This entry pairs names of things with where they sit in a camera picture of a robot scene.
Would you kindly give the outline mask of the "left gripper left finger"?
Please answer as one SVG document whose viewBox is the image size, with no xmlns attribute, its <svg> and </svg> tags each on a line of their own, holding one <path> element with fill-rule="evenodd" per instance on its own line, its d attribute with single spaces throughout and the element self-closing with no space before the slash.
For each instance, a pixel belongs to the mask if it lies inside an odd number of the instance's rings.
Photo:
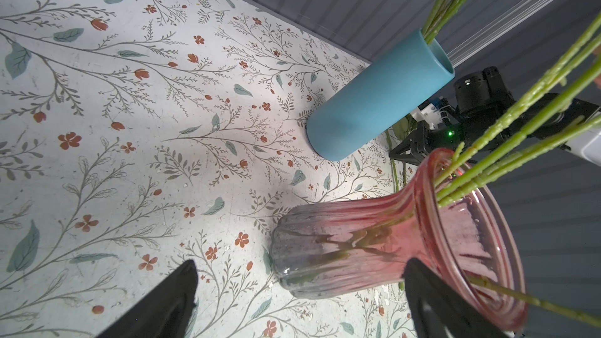
<svg viewBox="0 0 601 338">
<path fill-rule="evenodd" d="M 196 306 L 195 262 L 184 261 L 100 337 L 184 337 Z"/>
</svg>

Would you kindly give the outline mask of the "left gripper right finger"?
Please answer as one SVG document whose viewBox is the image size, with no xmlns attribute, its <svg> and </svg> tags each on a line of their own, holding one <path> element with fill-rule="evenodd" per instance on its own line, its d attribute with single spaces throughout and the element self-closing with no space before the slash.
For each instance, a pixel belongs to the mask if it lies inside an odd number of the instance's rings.
<svg viewBox="0 0 601 338">
<path fill-rule="evenodd" d="M 403 277 L 417 337 L 506 336 L 419 259 L 408 261 Z"/>
</svg>

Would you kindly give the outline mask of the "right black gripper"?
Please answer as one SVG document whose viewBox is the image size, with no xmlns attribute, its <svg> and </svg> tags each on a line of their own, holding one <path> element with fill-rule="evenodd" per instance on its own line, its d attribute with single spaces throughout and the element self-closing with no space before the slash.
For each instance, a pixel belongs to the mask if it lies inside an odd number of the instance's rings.
<svg viewBox="0 0 601 338">
<path fill-rule="evenodd" d="M 464 142 L 464 149 L 467 150 L 516 103 L 497 67 L 488 67 L 459 78 L 453 86 L 456 106 L 449 103 L 448 109 L 452 125 L 431 131 L 425 121 L 417 122 L 416 129 L 388 153 L 391 160 L 419 166 L 429 156 L 430 150 L 438 148 L 456 150 L 460 142 Z M 491 140 L 483 150 L 494 150 L 502 145 L 558 95 L 558 93 L 546 93 L 508 128 Z M 553 115 L 527 138 L 545 139 L 555 135 L 577 117 L 587 120 L 587 102 L 573 99 L 566 110 Z"/>
</svg>

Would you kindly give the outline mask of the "teal ceramic vase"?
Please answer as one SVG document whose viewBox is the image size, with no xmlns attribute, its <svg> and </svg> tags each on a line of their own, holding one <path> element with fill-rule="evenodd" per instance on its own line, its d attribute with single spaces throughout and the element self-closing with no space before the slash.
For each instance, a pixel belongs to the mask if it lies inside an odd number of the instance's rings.
<svg viewBox="0 0 601 338">
<path fill-rule="evenodd" d="M 308 142 L 338 162 L 410 114 L 455 77 L 447 53 L 413 31 L 320 105 L 306 122 Z"/>
</svg>

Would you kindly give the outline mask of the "pink ribbed glass vase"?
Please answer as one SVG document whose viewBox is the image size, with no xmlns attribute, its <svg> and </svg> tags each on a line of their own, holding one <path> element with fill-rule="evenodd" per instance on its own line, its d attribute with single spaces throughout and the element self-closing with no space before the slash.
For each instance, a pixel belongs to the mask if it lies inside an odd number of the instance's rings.
<svg viewBox="0 0 601 338">
<path fill-rule="evenodd" d="M 450 150 L 433 151 L 405 188 L 386 197 L 290 210 L 269 248 L 282 287 L 297 298 L 336 297 L 402 281 L 416 258 L 497 327 L 519 330 L 526 303 L 470 283 L 484 277 L 525 291 L 513 235 L 485 187 L 438 205 L 434 181 L 451 159 Z"/>
</svg>

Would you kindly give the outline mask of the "white rose stem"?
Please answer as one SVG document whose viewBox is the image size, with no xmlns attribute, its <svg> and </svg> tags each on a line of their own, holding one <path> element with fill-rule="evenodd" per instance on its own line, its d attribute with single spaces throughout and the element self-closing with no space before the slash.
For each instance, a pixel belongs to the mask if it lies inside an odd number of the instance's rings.
<svg viewBox="0 0 601 338">
<path fill-rule="evenodd" d="M 539 299 L 532 295 L 524 294 L 524 293 L 515 291 L 513 289 L 509 289 L 509 288 L 500 286 L 499 284 L 494 283 L 493 281 L 491 281 L 487 278 L 483 278 L 480 276 L 474 276 L 474 275 L 468 275 L 466 278 L 473 285 L 495 291 L 498 294 L 503 294 L 508 297 L 512 297 L 514 299 L 525 302 L 528 305 L 532 305 L 532 306 L 544 309 L 546 311 L 551 311 L 558 315 L 564 316 L 568 319 L 573 319 L 578 322 L 583 322 L 585 324 L 592 325 L 596 328 L 600 327 L 600 317 L 599 316 L 594 316 L 594 315 L 587 314 L 583 311 L 565 308 L 560 305 L 555 305 L 551 302 L 548 302 L 547 300 L 542 300 L 542 299 Z"/>
</svg>

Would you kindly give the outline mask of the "large salmon pink rose stem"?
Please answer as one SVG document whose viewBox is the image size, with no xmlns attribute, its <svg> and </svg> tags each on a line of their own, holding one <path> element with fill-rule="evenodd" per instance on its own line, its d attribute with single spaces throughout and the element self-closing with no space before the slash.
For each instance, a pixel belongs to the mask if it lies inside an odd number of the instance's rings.
<svg viewBox="0 0 601 338">
<path fill-rule="evenodd" d="M 508 128 L 516 119 L 518 119 L 524 112 L 526 112 L 531 106 L 538 102 L 547 92 L 553 89 L 556 85 L 560 84 L 564 78 L 566 78 L 575 68 L 577 68 L 599 45 L 600 45 L 600 12 L 596 16 L 595 20 L 587 27 L 585 32 L 578 38 L 578 40 L 566 51 L 563 56 L 547 70 L 546 73 L 515 103 L 508 109 L 508 111 L 502 115 L 479 139 L 477 139 L 472 146 L 467 150 L 460 152 L 457 157 L 453 157 L 453 162 L 443 170 L 443 172 L 435 179 L 434 185 L 438 186 L 447 177 L 449 177 L 457 168 L 466 163 L 486 145 L 490 143 L 499 133 Z M 576 97 L 582 90 L 584 90 L 591 82 L 596 78 L 591 74 L 594 69 L 599 70 L 599 67 L 592 67 L 590 73 L 587 71 L 579 79 L 574 81 L 567 90 L 562 93 L 562 97 L 557 97 L 558 103 L 549 104 L 547 108 L 551 111 L 550 113 L 543 114 L 543 117 L 538 120 L 540 124 L 544 124 L 549 120 L 549 115 L 554 115 L 556 109 L 559 110 L 564 106 L 564 101 Z"/>
</svg>

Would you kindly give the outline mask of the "peach pink peony stem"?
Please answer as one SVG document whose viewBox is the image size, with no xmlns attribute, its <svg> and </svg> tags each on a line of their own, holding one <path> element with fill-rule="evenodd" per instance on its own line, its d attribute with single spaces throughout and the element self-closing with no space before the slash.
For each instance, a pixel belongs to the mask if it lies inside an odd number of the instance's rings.
<svg viewBox="0 0 601 338">
<path fill-rule="evenodd" d="M 447 197 L 438 197 L 438 206 L 446 207 L 461 198 L 465 197 L 475 189 L 486 186 L 490 182 L 494 182 L 502 176 L 518 169 L 529 161 L 537 158 L 538 156 L 548 153 L 550 150 L 554 150 L 561 145 L 566 144 L 572 139 L 585 134 L 588 130 L 598 128 L 600 126 L 600 115 L 596 115 L 593 119 L 587 121 L 584 124 L 577 124 L 577 120 L 573 124 L 568 125 L 566 129 L 557 135 L 550 136 L 549 138 L 529 146 L 525 150 L 521 150 L 510 155 L 507 159 L 501 160 L 493 164 L 492 170 L 486 169 L 478 176 L 471 178 L 466 184 L 459 187 L 454 192 L 451 192 Z"/>
</svg>

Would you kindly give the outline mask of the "white peony spray stem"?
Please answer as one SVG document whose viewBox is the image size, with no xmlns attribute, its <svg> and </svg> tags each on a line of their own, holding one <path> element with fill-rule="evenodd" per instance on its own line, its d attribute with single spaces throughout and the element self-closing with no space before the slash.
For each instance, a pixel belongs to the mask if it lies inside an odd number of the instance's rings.
<svg viewBox="0 0 601 338">
<path fill-rule="evenodd" d="M 589 73 L 592 69 L 592 67 L 599 67 L 600 65 L 600 61 L 597 60 L 589 70 Z M 592 76 L 596 76 L 596 78 L 600 75 L 600 68 L 599 70 L 597 70 L 596 68 L 593 70 L 594 72 L 591 74 Z M 567 107 L 570 103 L 572 103 L 573 99 L 568 99 L 568 101 L 564 101 L 564 106 L 562 108 L 560 108 L 559 110 L 556 109 L 555 114 L 557 114 L 561 109 Z M 557 101 L 559 101 L 558 98 L 556 98 L 554 101 L 552 101 L 552 103 L 558 103 Z M 553 112 L 551 111 L 549 108 L 545 108 L 543 111 L 546 111 L 546 113 L 550 113 Z M 538 122 L 538 120 L 540 120 L 543 117 L 543 115 L 541 115 L 540 113 L 538 113 L 532 120 L 530 120 L 529 122 L 527 122 L 527 124 L 525 124 L 520 131 L 518 131 L 518 133 L 515 134 L 515 136 L 513 136 L 508 142 L 504 143 L 503 146 L 499 147 L 499 151 L 501 151 L 501 153 L 505 153 L 505 151 L 507 150 L 513 150 L 515 149 L 517 146 L 519 146 L 522 142 L 524 142 L 524 140 L 531 134 L 534 133 L 534 131 L 538 130 L 541 128 L 542 125 L 544 124 L 540 124 L 541 122 Z M 573 121 L 571 121 L 568 125 L 573 124 L 574 121 L 577 120 L 577 124 L 584 124 L 587 121 L 585 121 L 584 119 L 577 117 L 576 119 L 574 119 Z M 483 171 L 485 171 L 486 169 L 488 169 L 489 171 L 492 170 L 492 165 L 499 162 L 494 162 L 493 161 L 493 155 L 488 156 L 486 159 L 484 159 L 482 162 L 480 162 L 476 167 L 474 167 L 473 169 L 471 169 L 470 171 L 466 172 L 464 175 L 462 175 L 461 177 L 457 178 L 456 180 L 454 180 L 453 182 L 451 182 L 450 185 L 446 186 L 442 191 L 437 193 L 437 198 L 438 197 L 447 197 L 447 195 L 449 195 L 451 192 L 454 192 L 455 190 L 457 190 L 459 187 L 463 186 L 464 184 L 466 184 L 469 180 L 471 180 L 471 178 L 474 178 L 476 176 L 478 176 L 480 173 L 482 173 Z"/>
</svg>

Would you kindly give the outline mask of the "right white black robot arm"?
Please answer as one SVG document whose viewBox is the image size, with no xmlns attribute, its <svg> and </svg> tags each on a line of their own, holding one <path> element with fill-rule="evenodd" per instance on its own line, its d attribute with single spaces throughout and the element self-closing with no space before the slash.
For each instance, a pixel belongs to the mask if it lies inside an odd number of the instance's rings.
<svg viewBox="0 0 601 338">
<path fill-rule="evenodd" d="M 398 122 L 401 143 L 389 152 L 392 160 L 419 166 L 437 148 L 455 151 L 460 142 L 464 142 L 466 150 L 516 103 L 497 67 L 488 67 L 457 79 L 454 89 L 457 106 L 452 106 L 444 97 L 430 98 Z M 545 94 L 491 140 L 483 151 L 496 150 L 558 95 Z M 574 99 L 568 109 L 555 114 L 527 137 L 548 139 L 567 129 L 569 123 L 580 116 L 584 118 L 583 124 L 600 118 L 600 106 Z M 600 126 L 568 140 L 560 149 L 600 166 Z"/>
</svg>

